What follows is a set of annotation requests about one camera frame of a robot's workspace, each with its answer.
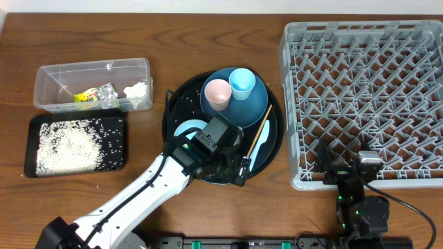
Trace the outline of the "light blue bowl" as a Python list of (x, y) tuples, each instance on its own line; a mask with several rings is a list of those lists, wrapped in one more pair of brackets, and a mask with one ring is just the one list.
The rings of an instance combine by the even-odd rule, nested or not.
[(184, 134), (187, 139), (192, 140), (197, 132), (202, 131), (207, 124), (207, 122), (198, 119), (186, 120), (176, 128), (174, 137)]

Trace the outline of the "black rectangular tray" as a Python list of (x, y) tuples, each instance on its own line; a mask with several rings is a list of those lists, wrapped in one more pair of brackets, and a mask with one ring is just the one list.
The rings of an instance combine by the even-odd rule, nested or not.
[(49, 113), (31, 119), (24, 162), (29, 178), (115, 171), (125, 165), (119, 109)]

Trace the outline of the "black rail base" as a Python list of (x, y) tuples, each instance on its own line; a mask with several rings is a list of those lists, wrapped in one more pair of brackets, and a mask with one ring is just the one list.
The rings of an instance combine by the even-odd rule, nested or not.
[(151, 242), (150, 249), (413, 249), (409, 239), (353, 239), (347, 244), (327, 238), (301, 236), (295, 239), (184, 239), (163, 237)]

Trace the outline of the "pink cup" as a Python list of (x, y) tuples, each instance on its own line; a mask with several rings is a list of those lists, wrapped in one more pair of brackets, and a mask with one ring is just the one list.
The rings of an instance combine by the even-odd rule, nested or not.
[(204, 89), (204, 95), (212, 109), (223, 111), (230, 102), (232, 89), (226, 80), (215, 79), (207, 83)]

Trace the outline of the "grey dishwasher rack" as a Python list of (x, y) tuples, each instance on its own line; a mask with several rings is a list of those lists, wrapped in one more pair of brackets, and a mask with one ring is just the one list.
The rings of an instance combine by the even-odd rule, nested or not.
[(442, 22), (292, 22), (279, 43), (291, 186), (326, 190), (319, 142), (346, 166), (365, 142), (377, 188), (442, 186)]

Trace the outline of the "white rice pile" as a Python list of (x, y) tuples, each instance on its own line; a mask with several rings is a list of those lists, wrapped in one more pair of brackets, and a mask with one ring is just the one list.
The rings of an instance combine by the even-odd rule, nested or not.
[(38, 177), (113, 171), (124, 165), (122, 118), (44, 123), (39, 128)]

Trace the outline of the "clear plastic bin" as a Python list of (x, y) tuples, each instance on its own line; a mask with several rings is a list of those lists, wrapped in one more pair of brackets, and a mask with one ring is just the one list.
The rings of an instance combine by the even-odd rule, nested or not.
[[(147, 84), (144, 98), (129, 100), (124, 88), (138, 82)], [(117, 99), (95, 102), (74, 102), (75, 94), (111, 83)], [(153, 106), (153, 83), (150, 64), (145, 58), (111, 59), (71, 64), (42, 66), (37, 70), (34, 106), (51, 113), (118, 108), (141, 111)]]

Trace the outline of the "light blue plastic knife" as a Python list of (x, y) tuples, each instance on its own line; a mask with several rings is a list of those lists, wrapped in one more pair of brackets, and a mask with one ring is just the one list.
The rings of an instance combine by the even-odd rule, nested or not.
[(262, 131), (260, 133), (260, 136), (253, 148), (252, 154), (250, 156), (251, 159), (251, 164), (249, 165), (249, 171), (252, 172), (254, 166), (255, 166), (255, 161), (257, 159), (257, 154), (260, 150), (260, 147), (263, 143), (265, 143), (267, 141), (267, 138), (269, 137), (269, 132), (270, 132), (270, 122), (269, 120), (266, 120), (266, 122), (264, 123), (264, 126), (262, 128)]

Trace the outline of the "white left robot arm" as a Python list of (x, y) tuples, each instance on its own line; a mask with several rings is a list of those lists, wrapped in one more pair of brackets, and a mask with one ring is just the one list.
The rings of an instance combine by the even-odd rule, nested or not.
[(43, 230), (37, 248), (120, 248), (132, 230), (158, 206), (179, 194), (217, 156), (233, 153), (243, 131), (233, 126), (186, 129), (169, 138), (165, 151), (124, 190), (97, 210), (68, 224), (57, 217)]

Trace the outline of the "dark blue plate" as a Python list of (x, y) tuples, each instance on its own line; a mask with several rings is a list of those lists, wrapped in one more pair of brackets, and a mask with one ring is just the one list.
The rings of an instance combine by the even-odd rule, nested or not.
[[(217, 114), (208, 100), (205, 97), (204, 90), (206, 85), (216, 79), (228, 81), (230, 74), (237, 69), (237, 67), (223, 68), (213, 73), (203, 84), (200, 94), (200, 105), (202, 111), (211, 118)], [(254, 125), (266, 113), (268, 106), (268, 93), (265, 83), (258, 75), (254, 73), (255, 86), (245, 100), (236, 100), (234, 97), (230, 98), (228, 106), (220, 111), (220, 113), (229, 119), (234, 125), (247, 128)]]

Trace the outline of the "white napkin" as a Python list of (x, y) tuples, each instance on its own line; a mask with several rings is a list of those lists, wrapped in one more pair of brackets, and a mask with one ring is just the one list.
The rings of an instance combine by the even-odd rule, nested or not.
[(138, 82), (133, 86), (125, 87), (123, 92), (129, 100), (144, 98), (148, 94), (147, 84)]

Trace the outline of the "round black tray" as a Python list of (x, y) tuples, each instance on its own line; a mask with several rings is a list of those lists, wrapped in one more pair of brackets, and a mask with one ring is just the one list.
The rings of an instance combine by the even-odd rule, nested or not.
[[(200, 94), (204, 82), (215, 72), (216, 71), (209, 71), (207, 73), (202, 73), (201, 75), (195, 76), (189, 79), (175, 91), (176, 95), (169, 101), (171, 128), (176, 130), (181, 123), (191, 119), (209, 122), (211, 117), (205, 114), (201, 109)], [(248, 175), (249, 178), (258, 175), (271, 164), (272, 160), (278, 154), (283, 141), (284, 118), (282, 110), (273, 92), (267, 86), (266, 89), (268, 93), (267, 109), (269, 108), (270, 104), (273, 105), (273, 108), (267, 117), (267, 120), (270, 122), (270, 132), (267, 141), (260, 147), (257, 154), (257, 159), (255, 161), (255, 166), (252, 172), (250, 172)], [(260, 118), (260, 120), (250, 127), (242, 128), (244, 137), (242, 144), (237, 151), (238, 157), (246, 155), (246, 153), (249, 151), (251, 143), (253, 142), (264, 115)]]

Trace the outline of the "wooden chopstick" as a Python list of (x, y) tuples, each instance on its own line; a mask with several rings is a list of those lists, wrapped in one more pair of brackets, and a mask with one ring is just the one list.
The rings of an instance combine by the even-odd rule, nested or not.
[(252, 144), (251, 144), (251, 147), (250, 147), (250, 149), (249, 149), (249, 151), (248, 151), (248, 153), (247, 153), (247, 155), (246, 155), (247, 158), (250, 158), (250, 155), (251, 155), (252, 152), (253, 152), (254, 146), (255, 146), (255, 144), (256, 144), (258, 138), (260, 137), (260, 134), (261, 134), (261, 132), (262, 132), (263, 126), (264, 126), (264, 124), (265, 124), (265, 122), (266, 122), (266, 119), (267, 119), (267, 117), (269, 116), (269, 114), (270, 114), (272, 108), (273, 108), (273, 105), (270, 104), (269, 108), (267, 109), (267, 111), (266, 111), (266, 113), (265, 113), (265, 115), (264, 115), (264, 117), (263, 117), (263, 119), (262, 119), (262, 122), (261, 122), (261, 124), (260, 124), (260, 126), (259, 126), (259, 129), (258, 129), (258, 131), (257, 131), (257, 133), (256, 133), (256, 135), (255, 135), (255, 137), (254, 137), (254, 139), (253, 139), (253, 142), (252, 142)]

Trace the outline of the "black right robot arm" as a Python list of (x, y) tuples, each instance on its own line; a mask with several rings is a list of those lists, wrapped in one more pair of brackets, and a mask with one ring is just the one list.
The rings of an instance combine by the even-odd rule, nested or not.
[(329, 248), (383, 248), (381, 233), (388, 231), (389, 201), (367, 196), (365, 184), (377, 177), (383, 163), (376, 151), (362, 150), (350, 165), (335, 165), (324, 140), (319, 140), (314, 170), (324, 173), (323, 183), (338, 189), (336, 219), (343, 227)]

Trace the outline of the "yellow foil snack wrapper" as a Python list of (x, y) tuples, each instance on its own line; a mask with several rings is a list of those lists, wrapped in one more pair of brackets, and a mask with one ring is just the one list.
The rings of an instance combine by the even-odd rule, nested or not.
[(95, 102), (99, 100), (117, 99), (118, 94), (111, 83), (86, 90), (73, 96), (74, 102)]

